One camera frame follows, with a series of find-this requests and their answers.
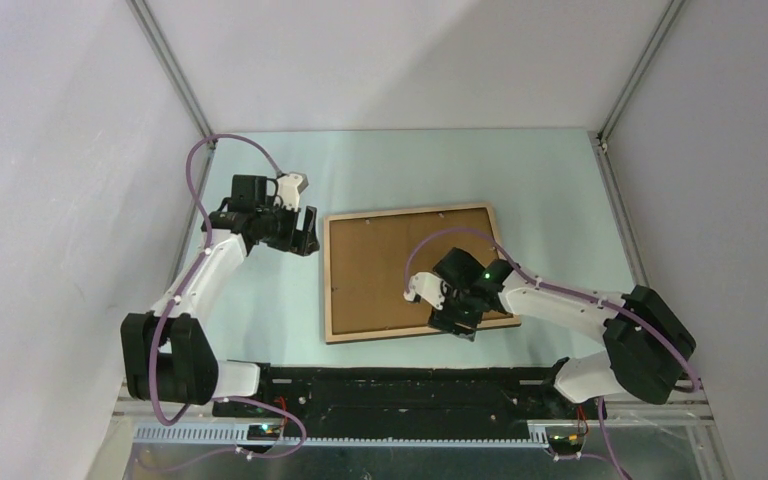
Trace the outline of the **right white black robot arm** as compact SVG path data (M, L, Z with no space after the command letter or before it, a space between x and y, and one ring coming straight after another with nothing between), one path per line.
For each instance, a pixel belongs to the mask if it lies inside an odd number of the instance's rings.
M430 305L430 327L468 341L483 316L497 312L545 320L599 343L595 354L553 365L541 402L556 418L570 416L587 400L619 393L662 405L696 349L689 330L649 287L620 293L562 286L507 258L483 265L460 248L407 279L403 296Z

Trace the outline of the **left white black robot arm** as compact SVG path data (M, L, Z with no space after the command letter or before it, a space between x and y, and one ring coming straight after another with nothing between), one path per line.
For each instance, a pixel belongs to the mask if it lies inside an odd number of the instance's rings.
M203 242L188 269L147 312L130 313L121 324L131 397L205 405L237 396L252 416L272 411L276 390L260 379L260 366L218 359L203 324L254 247L302 257L319 250L317 210L301 205L307 186L297 172L233 177L230 195L201 227Z

